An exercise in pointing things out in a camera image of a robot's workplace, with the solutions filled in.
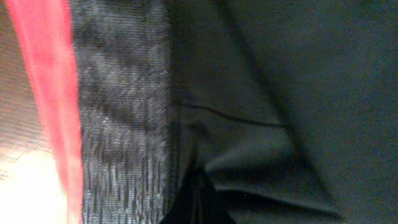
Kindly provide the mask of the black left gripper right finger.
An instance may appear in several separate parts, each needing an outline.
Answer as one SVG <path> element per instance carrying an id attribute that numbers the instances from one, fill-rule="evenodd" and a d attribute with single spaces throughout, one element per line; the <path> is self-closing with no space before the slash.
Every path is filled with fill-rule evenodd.
<path id="1" fill-rule="evenodd" d="M 197 211 L 198 224 L 236 224 L 224 209 L 216 189 L 203 169 L 197 169 Z"/>

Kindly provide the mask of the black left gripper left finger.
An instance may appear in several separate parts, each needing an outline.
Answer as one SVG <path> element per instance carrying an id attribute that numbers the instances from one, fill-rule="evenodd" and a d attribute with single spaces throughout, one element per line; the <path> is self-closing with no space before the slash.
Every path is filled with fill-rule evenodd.
<path id="1" fill-rule="evenodd" d="M 191 170 L 184 177 L 171 209 L 160 224 L 196 224 L 197 223 L 197 170 Z"/>

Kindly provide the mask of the black leggings red waistband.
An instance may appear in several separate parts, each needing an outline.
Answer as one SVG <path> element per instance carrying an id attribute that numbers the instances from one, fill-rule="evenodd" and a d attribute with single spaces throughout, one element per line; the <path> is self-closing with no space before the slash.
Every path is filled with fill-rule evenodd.
<path id="1" fill-rule="evenodd" d="M 396 1 L 7 1 L 66 223 L 397 222 Z"/>

